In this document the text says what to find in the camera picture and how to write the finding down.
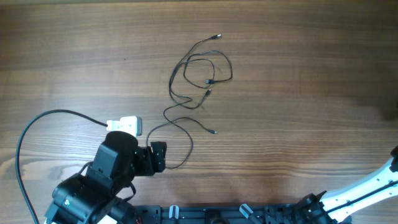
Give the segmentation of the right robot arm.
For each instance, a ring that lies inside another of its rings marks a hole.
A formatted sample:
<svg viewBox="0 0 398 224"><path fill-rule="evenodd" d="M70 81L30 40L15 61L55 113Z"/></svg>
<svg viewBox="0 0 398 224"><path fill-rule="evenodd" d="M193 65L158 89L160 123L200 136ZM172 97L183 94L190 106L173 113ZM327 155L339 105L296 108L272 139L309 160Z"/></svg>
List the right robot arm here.
<svg viewBox="0 0 398 224"><path fill-rule="evenodd" d="M343 223L352 213L397 195L397 148L378 170L342 189L309 194L295 204L294 223Z"/></svg>

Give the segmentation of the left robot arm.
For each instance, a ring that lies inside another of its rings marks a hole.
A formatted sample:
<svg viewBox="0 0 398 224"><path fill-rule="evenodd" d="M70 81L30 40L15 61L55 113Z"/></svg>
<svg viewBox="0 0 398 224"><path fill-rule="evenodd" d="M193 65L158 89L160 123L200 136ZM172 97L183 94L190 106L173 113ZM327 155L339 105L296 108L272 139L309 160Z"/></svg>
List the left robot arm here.
<svg viewBox="0 0 398 224"><path fill-rule="evenodd" d="M135 177L165 170L166 142L139 147L137 139L111 131L99 145L93 161L56 186L45 217L47 223L142 223L124 188L134 190Z"/></svg>

